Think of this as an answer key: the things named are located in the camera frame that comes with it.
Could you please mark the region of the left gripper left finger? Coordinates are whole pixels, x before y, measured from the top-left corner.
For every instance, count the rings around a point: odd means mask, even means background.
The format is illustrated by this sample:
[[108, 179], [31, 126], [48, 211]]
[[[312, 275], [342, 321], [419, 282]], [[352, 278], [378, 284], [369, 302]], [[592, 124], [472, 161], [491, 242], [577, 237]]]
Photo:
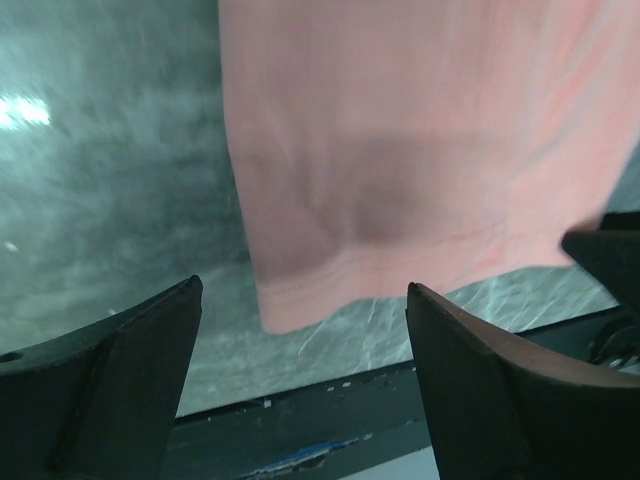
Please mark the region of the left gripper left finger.
[[192, 276], [123, 312], [2, 354], [2, 474], [159, 474], [202, 293]]

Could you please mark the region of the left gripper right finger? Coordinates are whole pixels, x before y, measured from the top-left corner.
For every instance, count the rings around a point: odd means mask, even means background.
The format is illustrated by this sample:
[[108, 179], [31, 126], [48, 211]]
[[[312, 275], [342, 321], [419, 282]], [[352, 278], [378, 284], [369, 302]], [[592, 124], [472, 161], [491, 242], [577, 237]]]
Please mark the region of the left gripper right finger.
[[444, 479], [635, 479], [639, 379], [479, 319], [427, 287], [406, 320]]

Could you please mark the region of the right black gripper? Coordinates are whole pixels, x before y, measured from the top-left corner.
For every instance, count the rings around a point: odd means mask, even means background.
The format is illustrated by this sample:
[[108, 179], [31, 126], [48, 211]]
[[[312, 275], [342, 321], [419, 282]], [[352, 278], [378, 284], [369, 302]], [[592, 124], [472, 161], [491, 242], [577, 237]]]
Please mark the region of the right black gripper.
[[639, 212], [607, 213], [593, 231], [566, 233], [562, 249], [628, 310], [639, 309]]

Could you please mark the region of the salmon pink t shirt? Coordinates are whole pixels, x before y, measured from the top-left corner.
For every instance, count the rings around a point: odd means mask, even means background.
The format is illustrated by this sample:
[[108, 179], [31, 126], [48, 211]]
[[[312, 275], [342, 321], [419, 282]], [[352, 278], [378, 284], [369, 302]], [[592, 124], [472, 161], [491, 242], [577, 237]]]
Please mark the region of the salmon pink t shirt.
[[260, 320], [562, 266], [639, 140], [635, 1], [222, 1]]

